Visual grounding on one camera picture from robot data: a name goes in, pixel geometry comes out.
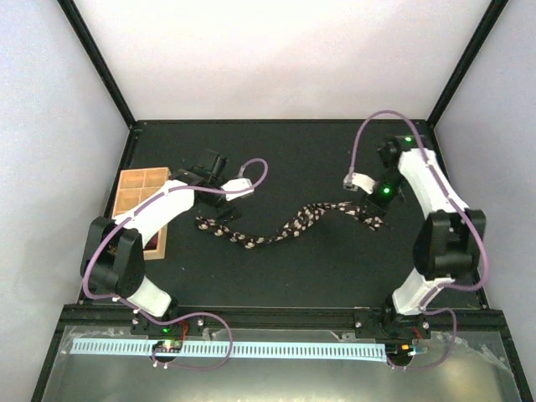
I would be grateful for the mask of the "black floral patterned tie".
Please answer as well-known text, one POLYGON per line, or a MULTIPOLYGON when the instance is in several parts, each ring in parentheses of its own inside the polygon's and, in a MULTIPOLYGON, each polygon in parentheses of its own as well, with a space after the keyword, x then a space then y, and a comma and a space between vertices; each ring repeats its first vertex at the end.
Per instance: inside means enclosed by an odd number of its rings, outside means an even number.
POLYGON ((219 223, 216 219, 205 218, 203 216, 195 218, 195 225, 200 231, 212 234, 220 239, 228 240, 247 250, 252 250, 283 240, 298 238, 330 211, 350 216, 372 231, 377 231, 385 225, 384 216, 386 212, 383 209, 371 203, 356 204, 352 201, 307 204, 271 235, 244 234, 231 229, 226 224, 219 223))

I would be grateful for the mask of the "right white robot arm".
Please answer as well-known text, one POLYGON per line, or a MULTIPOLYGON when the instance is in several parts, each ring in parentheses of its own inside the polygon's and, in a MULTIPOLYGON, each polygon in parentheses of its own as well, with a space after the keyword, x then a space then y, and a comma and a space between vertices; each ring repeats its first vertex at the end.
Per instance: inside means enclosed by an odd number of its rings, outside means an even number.
POLYGON ((419 149, 414 136, 389 138, 379 155, 386 171, 363 197, 365 221, 376 228, 405 183, 424 217, 412 250, 413 269, 382 307, 383 332, 398 338, 410 329, 410 317, 420 315, 457 279, 477 270, 481 251, 467 225, 483 236, 486 217, 457 196, 439 169, 436 153, 419 149))

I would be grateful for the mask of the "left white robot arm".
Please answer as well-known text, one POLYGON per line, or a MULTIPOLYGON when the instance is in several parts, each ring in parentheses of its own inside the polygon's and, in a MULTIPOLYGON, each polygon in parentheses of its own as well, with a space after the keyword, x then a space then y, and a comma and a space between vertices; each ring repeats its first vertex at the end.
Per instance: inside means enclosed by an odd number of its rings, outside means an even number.
POLYGON ((198 164, 169 175, 145 200, 111 219, 94 219, 80 267, 85 295, 123 302, 150 315, 161 334, 174 332, 180 315, 171 308, 173 298, 148 278, 144 249, 163 227, 196 204, 222 209, 255 191, 243 170, 234 178, 223 178, 226 162, 217 152, 207 151, 198 164))

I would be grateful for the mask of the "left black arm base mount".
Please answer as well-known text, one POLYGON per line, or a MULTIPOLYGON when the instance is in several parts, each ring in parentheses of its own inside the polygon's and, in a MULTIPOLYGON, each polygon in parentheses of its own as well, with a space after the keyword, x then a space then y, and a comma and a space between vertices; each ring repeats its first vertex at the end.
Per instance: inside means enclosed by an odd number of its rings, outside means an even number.
POLYGON ((157 317, 159 322, 166 322, 165 325, 157 324, 141 313, 132 313, 129 317, 131 323, 131 335, 143 335, 149 338, 180 338, 182 335, 200 336, 204 329, 204 318, 194 316, 185 320, 168 323, 177 317, 191 313, 184 308, 178 308, 167 312, 163 317, 157 317))

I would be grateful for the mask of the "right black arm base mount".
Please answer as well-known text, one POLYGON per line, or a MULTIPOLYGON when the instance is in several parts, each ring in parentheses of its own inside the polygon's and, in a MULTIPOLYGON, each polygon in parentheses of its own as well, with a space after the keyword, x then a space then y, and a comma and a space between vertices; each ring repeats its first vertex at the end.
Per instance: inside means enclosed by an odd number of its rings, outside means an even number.
POLYGON ((358 309, 353 312, 353 321, 357 338, 396 341, 430 338, 423 315, 404 316, 381 309, 358 309))

